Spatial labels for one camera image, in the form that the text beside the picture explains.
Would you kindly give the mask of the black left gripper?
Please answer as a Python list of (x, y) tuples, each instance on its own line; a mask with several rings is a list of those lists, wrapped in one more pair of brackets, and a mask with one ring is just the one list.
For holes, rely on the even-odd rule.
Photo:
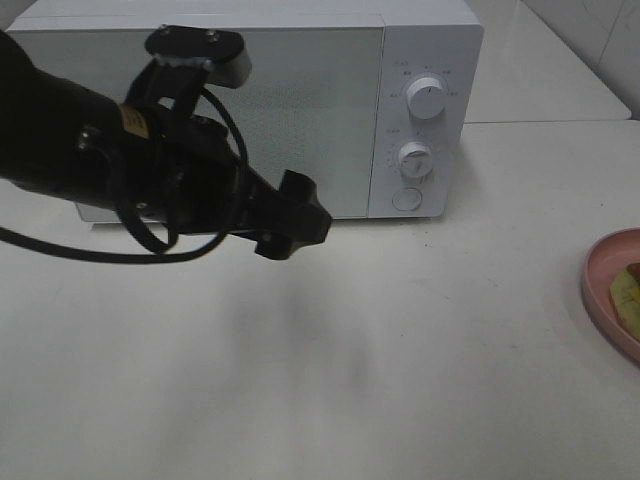
[(254, 252), (287, 260), (300, 245), (326, 240), (332, 217), (307, 176), (286, 170), (275, 189), (233, 151), (223, 123), (166, 107), (146, 108), (155, 160), (145, 192), (144, 221), (178, 235), (228, 232)]

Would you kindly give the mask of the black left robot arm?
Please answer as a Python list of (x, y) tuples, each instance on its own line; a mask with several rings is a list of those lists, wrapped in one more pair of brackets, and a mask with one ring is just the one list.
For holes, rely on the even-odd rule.
[(150, 62), (116, 102), (38, 69), (1, 38), (1, 176), (48, 197), (110, 210), (138, 254), (90, 251), (3, 229), (3, 242), (93, 263), (186, 262), (226, 237), (285, 260), (326, 239), (332, 219), (315, 183), (286, 171), (271, 186), (212, 87), (236, 89), (251, 72), (241, 34), (167, 25), (145, 42)]

